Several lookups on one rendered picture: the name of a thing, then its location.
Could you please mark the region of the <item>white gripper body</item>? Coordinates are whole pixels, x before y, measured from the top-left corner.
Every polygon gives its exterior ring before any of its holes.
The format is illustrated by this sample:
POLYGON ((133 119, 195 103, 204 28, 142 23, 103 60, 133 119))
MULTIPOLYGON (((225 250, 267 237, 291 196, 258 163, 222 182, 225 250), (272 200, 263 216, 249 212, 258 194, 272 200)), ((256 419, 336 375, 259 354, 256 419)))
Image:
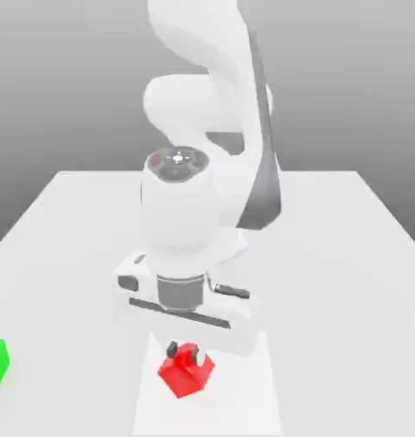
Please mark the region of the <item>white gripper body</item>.
POLYGON ((256 345, 259 324, 250 302, 212 295, 194 310, 171 310, 138 294, 114 294, 117 320, 128 328, 151 333, 163 348, 171 342, 194 343, 204 351, 214 350, 246 357, 256 345))

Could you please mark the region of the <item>small red cube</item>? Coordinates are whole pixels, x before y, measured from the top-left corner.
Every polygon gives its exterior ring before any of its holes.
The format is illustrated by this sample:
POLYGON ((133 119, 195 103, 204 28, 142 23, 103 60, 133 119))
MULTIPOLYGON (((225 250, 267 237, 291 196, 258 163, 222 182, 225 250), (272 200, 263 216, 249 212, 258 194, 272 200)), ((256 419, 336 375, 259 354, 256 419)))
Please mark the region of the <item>small red cube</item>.
POLYGON ((203 365, 191 364, 190 353, 195 345, 191 342, 178 344, 175 358, 169 358, 166 351, 166 357, 157 371, 178 399, 203 390, 215 367, 207 354, 203 365))

